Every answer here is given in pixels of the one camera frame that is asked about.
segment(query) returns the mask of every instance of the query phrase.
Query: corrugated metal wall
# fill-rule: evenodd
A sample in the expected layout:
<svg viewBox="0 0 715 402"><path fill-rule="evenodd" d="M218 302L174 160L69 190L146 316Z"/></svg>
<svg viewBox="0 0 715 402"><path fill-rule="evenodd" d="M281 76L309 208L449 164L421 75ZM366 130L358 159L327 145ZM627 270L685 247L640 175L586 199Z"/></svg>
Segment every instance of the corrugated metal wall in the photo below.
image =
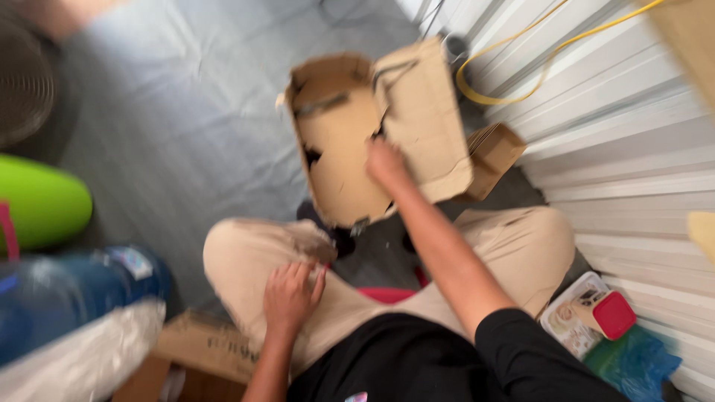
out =
<svg viewBox="0 0 715 402"><path fill-rule="evenodd" d="M456 31L476 51L558 2L445 0L428 34ZM420 21L438 0L398 3ZM524 94L556 45L634 9L622 0L572 0L476 59L474 86L493 97ZM684 359L676 386L715 402L715 268L686 231L688 211L715 212L715 129L647 15L571 45L533 96L485 116L527 141L519 164L529 180L568 216L578 248L641 325Z"/></svg>

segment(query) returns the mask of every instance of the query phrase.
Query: finger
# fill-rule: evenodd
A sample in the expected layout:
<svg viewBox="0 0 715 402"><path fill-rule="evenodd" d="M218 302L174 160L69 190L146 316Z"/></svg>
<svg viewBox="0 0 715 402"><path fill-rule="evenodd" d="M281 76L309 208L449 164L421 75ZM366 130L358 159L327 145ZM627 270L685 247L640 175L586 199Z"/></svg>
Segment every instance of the finger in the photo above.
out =
<svg viewBox="0 0 715 402"><path fill-rule="evenodd" d="M320 303L320 298L322 297L322 292L325 290L325 273L327 268L323 267L322 270L317 274L315 278L315 287L313 288L313 293L310 296L310 302L313 305Z"/></svg>
<svg viewBox="0 0 715 402"><path fill-rule="evenodd" d="M270 273L270 275L268 275L268 280L266 281L266 288L271 286L271 284L275 281L276 276L278 276L279 270L280 268L276 268Z"/></svg>
<svg viewBox="0 0 715 402"><path fill-rule="evenodd" d="M303 264L300 261L295 261L294 263L290 263L290 266L288 267L288 270L286 271L285 275L287 278L295 278L295 276L298 274L298 268L300 268L300 265Z"/></svg>
<svg viewBox="0 0 715 402"><path fill-rule="evenodd" d="M276 268L273 273L275 276L273 277L274 280L280 279L285 277L285 273L288 271L288 268L290 267L290 264L283 264Z"/></svg>
<svg viewBox="0 0 715 402"><path fill-rule="evenodd" d="M317 261L309 261L307 263L300 264L300 267L298 268L298 272L296 274L296 278L300 281L300 283L308 282L308 277L310 276L310 271L312 271L312 269L315 268L316 263L317 263Z"/></svg>

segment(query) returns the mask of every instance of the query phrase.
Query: plastic bag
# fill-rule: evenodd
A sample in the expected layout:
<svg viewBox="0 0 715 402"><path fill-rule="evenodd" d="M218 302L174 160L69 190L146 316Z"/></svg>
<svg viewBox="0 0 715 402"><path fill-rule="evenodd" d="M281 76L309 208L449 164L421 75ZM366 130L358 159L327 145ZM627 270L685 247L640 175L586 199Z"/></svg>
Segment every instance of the plastic bag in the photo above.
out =
<svg viewBox="0 0 715 402"><path fill-rule="evenodd" d="M667 353L660 339L634 325L618 340L602 340L583 362L631 401L660 402L661 383L682 360Z"/></svg>
<svg viewBox="0 0 715 402"><path fill-rule="evenodd" d="M0 401L103 401L157 342L166 305L150 298L116 308L0 371Z"/></svg>

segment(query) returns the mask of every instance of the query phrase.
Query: green object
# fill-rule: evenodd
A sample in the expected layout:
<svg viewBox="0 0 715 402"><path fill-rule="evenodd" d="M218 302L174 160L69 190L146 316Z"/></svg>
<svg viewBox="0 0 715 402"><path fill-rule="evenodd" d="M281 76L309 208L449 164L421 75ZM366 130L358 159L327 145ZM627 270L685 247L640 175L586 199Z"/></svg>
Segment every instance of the green object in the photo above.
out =
<svg viewBox="0 0 715 402"><path fill-rule="evenodd" d="M634 325L618 340L602 340L583 363L633 402L662 402L661 383L682 359L666 352L663 341Z"/></svg>
<svg viewBox="0 0 715 402"><path fill-rule="evenodd" d="M10 155L0 155L0 202L9 205L21 250L66 240L84 229L92 216L92 196L81 180ZM0 231L0 253L5 248Z"/></svg>

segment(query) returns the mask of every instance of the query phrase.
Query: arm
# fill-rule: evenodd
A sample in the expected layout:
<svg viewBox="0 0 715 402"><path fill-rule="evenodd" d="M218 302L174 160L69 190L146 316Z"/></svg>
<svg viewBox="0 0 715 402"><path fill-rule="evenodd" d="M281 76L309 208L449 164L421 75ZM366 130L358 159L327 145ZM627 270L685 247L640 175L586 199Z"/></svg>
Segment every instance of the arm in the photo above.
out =
<svg viewBox="0 0 715 402"><path fill-rule="evenodd" d="M268 278L263 296L266 337L243 402L285 401L295 339L325 289L325 269L318 274L315 287L310 288L308 276L313 267L315 262L290 263Z"/></svg>
<svg viewBox="0 0 715 402"><path fill-rule="evenodd" d="M415 249L510 401L627 401L515 308L461 234L413 184L397 147L383 139L368 143L366 168L392 195Z"/></svg>
<svg viewBox="0 0 715 402"><path fill-rule="evenodd" d="M474 334L490 313L516 307L462 235L415 186L395 145L382 138L368 142L366 170L393 197L415 249L467 333Z"/></svg>

